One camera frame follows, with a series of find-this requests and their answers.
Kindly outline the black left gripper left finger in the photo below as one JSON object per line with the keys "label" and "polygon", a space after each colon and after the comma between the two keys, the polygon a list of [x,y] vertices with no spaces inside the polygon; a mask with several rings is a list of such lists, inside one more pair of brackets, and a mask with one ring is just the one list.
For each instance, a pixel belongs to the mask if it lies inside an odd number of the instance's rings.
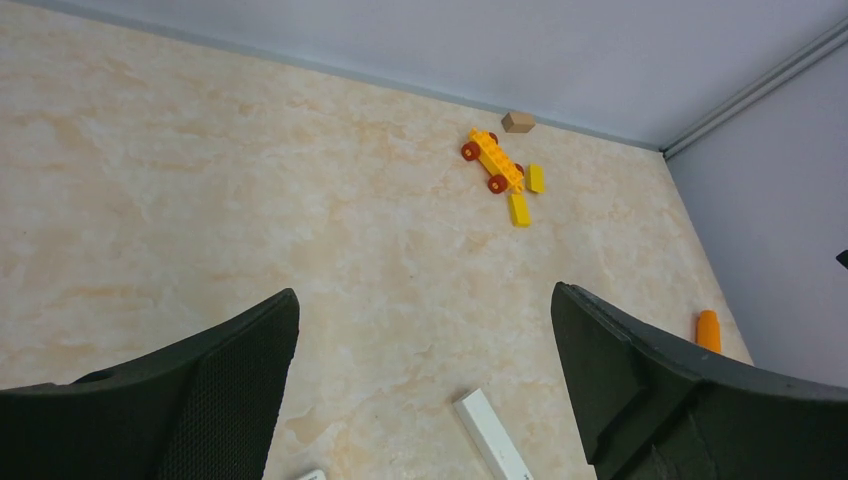
{"label": "black left gripper left finger", "polygon": [[5,479],[259,479],[299,334],[282,290],[69,384],[1,393]]}

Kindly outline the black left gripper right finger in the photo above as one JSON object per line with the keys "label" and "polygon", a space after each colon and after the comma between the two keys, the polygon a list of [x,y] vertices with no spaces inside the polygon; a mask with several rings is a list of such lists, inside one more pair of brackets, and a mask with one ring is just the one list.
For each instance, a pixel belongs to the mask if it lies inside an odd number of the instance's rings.
{"label": "black left gripper right finger", "polygon": [[847,391],[759,369],[558,283],[552,327],[600,479],[843,479]]}

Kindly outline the white remote control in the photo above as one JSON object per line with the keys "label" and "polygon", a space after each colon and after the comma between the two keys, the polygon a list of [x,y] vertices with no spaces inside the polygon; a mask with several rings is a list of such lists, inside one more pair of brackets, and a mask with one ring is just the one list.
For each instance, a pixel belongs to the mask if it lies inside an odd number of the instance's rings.
{"label": "white remote control", "polygon": [[454,401],[453,407],[494,479],[534,479],[481,389]]}

